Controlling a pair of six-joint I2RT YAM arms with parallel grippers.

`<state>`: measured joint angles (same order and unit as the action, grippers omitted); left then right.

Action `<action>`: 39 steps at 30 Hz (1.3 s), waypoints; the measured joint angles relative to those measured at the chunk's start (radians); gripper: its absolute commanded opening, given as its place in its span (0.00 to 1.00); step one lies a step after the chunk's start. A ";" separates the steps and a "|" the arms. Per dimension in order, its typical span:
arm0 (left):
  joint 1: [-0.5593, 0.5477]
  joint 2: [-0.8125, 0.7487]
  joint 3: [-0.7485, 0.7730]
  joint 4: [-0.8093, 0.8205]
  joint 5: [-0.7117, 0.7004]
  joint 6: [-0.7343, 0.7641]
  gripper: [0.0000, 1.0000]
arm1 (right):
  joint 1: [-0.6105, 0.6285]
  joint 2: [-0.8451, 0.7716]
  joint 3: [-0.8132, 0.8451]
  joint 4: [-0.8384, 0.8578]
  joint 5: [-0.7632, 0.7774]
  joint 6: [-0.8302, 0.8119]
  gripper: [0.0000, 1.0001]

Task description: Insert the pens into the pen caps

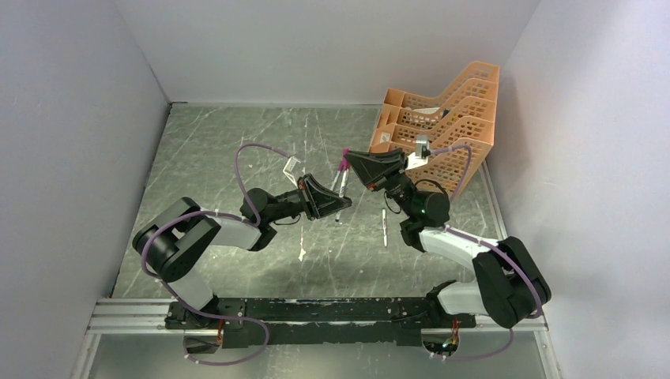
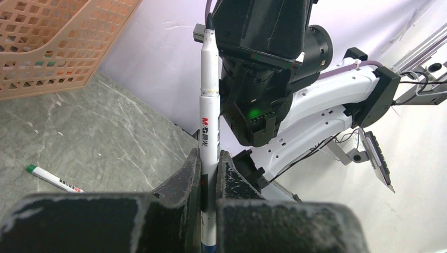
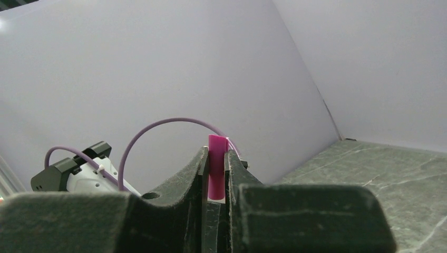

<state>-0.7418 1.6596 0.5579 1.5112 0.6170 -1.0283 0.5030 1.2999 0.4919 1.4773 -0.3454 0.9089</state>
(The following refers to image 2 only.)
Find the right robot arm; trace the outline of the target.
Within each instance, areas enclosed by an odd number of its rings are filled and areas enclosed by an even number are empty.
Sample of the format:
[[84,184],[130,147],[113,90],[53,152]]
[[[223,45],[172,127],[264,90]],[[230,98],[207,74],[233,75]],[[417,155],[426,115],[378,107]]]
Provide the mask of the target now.
[[364,128],[389,109],[400,82],[349,48],[331,66],[329,34],[310,25],[314,1],[217,1],[221,115],[244,146],[234,157],[250,182],[273,181],[327,138]]

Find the white pen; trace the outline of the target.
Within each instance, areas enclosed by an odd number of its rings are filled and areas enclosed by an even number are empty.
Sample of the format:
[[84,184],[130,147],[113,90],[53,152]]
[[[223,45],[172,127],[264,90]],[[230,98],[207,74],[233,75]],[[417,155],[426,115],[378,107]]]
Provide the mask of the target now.
[[33,164],[30,164],[27,168],[26,171],[66,192],[71,192],[71,193],[83,193],[84,191],[81,188],[76,187],[75,185],[67,182],[66,180],[63,180],[62,178],[59,178],[57,176],[55,176],[54,174],[48,172],[47,170],[39,167],[39,166],[35,166]]
[[216,181],[220,153],[219,140],[219,51],[212,14],[206,17],[201,49],[199,96],[201,159],[201,244],[203,252],[217,248]]

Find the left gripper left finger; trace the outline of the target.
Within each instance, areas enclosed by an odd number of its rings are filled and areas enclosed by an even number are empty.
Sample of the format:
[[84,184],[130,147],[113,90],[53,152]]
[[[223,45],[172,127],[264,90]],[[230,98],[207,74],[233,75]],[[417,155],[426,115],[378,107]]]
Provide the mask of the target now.
[[149,192],[39,193],[1,220],[1,252],[199,252],[200,155]]

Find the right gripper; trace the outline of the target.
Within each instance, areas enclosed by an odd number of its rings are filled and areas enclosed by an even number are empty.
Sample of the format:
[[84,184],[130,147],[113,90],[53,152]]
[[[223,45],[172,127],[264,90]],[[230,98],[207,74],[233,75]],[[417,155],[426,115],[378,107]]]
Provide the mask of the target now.
[[273,68],[299,66],[313,1],[217,1],[212,12],[221,55]]

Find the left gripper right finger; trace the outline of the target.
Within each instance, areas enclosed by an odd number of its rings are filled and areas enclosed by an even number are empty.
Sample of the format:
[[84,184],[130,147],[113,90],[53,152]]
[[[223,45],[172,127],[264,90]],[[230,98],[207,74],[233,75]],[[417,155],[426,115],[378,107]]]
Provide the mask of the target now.
[[350,208],[267,200],[221,151],[216,186],[217,252],[369,252]]

